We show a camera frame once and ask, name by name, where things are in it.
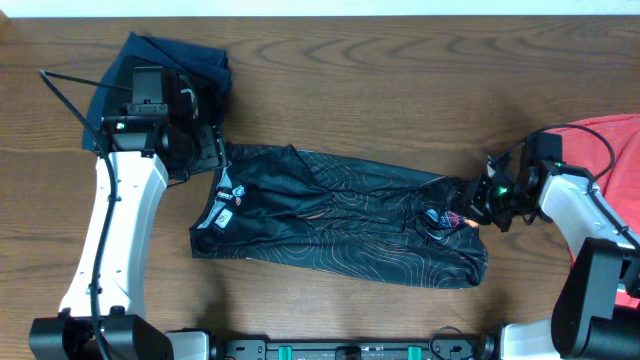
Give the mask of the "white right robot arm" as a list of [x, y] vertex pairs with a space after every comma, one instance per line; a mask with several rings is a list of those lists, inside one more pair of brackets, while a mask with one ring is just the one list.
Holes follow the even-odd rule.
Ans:
[[639, 312], [617, 304], [639, 295], [639, 238], [601, 196], [590, 174], [561, 162], [522, 168], [512, 183], [481, 175], [459, 213], [507, 231], [512, 218], [555, 224], [575, 257], [550, 318], [481, 337], [479, 359], [636, 359]]

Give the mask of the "black patterned sports jersey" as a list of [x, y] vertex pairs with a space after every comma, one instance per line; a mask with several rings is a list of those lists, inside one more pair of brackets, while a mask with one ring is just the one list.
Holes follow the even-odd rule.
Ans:
[[190, 230], [194, 256], [423, 288], [482, 282], [487, 250], [453, 206], [463, 179], [293, 146], [226, 150]]

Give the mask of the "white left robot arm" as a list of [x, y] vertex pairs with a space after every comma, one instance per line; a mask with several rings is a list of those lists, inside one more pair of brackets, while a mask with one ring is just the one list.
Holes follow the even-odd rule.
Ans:
[[208, 359], [204, 330], [146, 321], [144, 281], [164, 192], [220, 165], [216, 126], [196, 115], [109, 116], [92, 132], [99, 158], [83, 252], [56, 316], [36, 318], [38, 359]]

